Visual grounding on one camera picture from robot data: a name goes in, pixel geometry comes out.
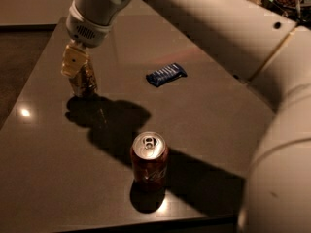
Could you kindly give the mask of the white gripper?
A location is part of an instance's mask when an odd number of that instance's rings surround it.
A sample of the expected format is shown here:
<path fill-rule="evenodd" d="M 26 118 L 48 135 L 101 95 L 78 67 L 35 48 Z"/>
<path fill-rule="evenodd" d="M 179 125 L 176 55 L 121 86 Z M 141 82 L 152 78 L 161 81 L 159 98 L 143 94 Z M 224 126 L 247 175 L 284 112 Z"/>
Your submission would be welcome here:
<path fill-rule="evenodd" d="M 88 48 L 98 47 L 111 31 L 114 5 L 110 2 L 93 3 L 74 1 L 66 19 L 66 28 L 72 40 Z M 68 44 L 62 57 L 61 73 L 72 79 L 88 62 L 89 54 L 76 45 Z"/>

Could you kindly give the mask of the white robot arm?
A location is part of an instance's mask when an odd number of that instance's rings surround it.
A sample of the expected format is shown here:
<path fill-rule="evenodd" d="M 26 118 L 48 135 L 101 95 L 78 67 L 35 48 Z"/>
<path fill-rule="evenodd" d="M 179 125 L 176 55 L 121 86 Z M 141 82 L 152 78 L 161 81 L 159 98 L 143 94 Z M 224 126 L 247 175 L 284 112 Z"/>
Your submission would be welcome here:
<path fill-rule="evenodd" d="M 252 159 L 239 233 L 311 233 L 311 31 L 246 0 L 143 0 L 276 109 Z M 73 0 L 70 38 L 99 46 L 130 0 Z"/>

